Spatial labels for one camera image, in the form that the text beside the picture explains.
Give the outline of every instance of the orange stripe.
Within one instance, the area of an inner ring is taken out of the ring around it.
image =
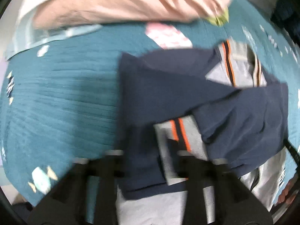
[[[233,73],[232,64],[231,64],[231,60],[230,60],[230,54],[231,54],[230,43],[229,43],[228,40],[226,40],[226,41],[227,41],[227,45],[228,45],[228,49],[229,49],[228,58],[229,58],[230,70],[231,70],[231,73],[232,73],[233,86],[235,87],[236,86],[236,81],[235,81],[235,78],[234,78],[234,73]]]
[[[222,43],[222,47],[223,47],[223,51],[224,51],[224,62],[225,62],[225,68],[226,68],[226,72],[227,72],[227,76],[228,76],[228,78],[230,79],[230,77],[229,77],[229,72],[228,72],[228,67],[227,67],[227,63],[226,63],[226,49],[225,49],[225,45],[224,45],[224,43]]]
[[[260,86],[260,77],[261,77],[261,73],[262,73],[262,65],[260,64],[259,60],[257,60],[257,61],[258,61],[258,70],[259,70],[258,85],[257,85],[257,87],[259,87]]]
[[[183,121],[182,121],[181,118],[179,118],[178,121],[179,121],[182,137],[183,137],[183,140],[185,142],[185,146],[187,148],[187,151],[191,152],[191,146],[190,146],[190,143],[188,142],[188,138],[187,138],[187,135],[186,135],[186,132],[185,132],[185,126],[183,124]]]
[[[175,126],[175,121],[174,120],[170,120],[171,126],[172,126],[172,134],[173,134],[173,138],[176,141],[179,141],[178,135],[177,135],[177,131],[176,131],[176,126]]]

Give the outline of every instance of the light blue fabric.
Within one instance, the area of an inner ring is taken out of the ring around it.
[[[223,27],[204,20],[172,24],[194,47],[211,48],[228,37],[249,43],[265,68],[288,83],[289,140],[298,148],[300,68],[290,45],[248,1],[233,0],[229,14],[230,22]],[[0,102],[0,148],[6,155],[3,166],[11,183],[33,205],[43,197],[41,192],[33,193],[27,184],[32,182],[31,173],[36,167],[46,171],[49,165],[62,177],[74,157],[97,158],[112,148],[121,52],[141,55],[159,48],[145,35],[145,23],[138,22],[104,25],[93,33],[47,45],[48,52],[42,57],[37,57],[41,48],[38,46],[11,58],[7,73],[12,70],[15,77],[14,100],[9,106],[4,83]],[[294,170],[295,164],[288,155],[285,182]],[[95,194],[96,181],[93,179],[91,194]],[[89,221],[94,197],[90,201]]]
[[[55,30],[37,30],[33,27],[33,17],[36,8],[26,14],[18,25],[12,41],[4,53],[6,60],[24,50],[40,46],[54,40],[64,40],[70,37],[94,32],[101,28],[101,25],[80,25],[64,27]]]

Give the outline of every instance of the bed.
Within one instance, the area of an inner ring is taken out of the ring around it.
[[[193,47],[210,48],[229,37],[248,43],[263,66],[288,83],[289,140],[299,148],[300,58],[294,45],[247,0],[233,0],[229,15],[223,27],[205,20],[166,24],[181,31]],[[51,166],[60,178],[73,158],[98,158],[113,148],[121,52],[141,55],[159,48],[146,36],[145,27],[142,22],[107,24],[84,35],[40,43],[9,58],[6,75],[12,72],[15,86],[11,105],[8,79],[1,91],[1,156],[7,178],[32,205],[43,197],[28,185],[35,168],[46,171]],[[47,51],[38,56],[45,45]],[[287,155],[285,183],[295,167]],[[97,180],[91,180],[89,219],[96,185]]]

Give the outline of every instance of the hand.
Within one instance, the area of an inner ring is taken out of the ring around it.
[[[281,195],[278,197],[277,205],[284,202],[285,197],[287,196],[288,192],[293,187],[294,183],[295,183],[295,177],[293,177],[292,179],[289,180],[289,182],[285,186],[284,190],[281,192]],[[293,202],[293,200],[295,199],[295,197],[296,197],[296,194],[293,194],[285,202],[290,205]]]

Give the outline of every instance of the navy blue jacket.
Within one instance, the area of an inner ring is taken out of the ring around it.
[[[264,72],[266,87],[237,89],[205,79],[221,57],[215,49],[158,50],[119,62],[120,113],[117,148],[124,150],[126,199],[182,191],[168,186],[153,125],[192,114],[208,157],[225,158],[242,176],[283,148],[288,88]]]

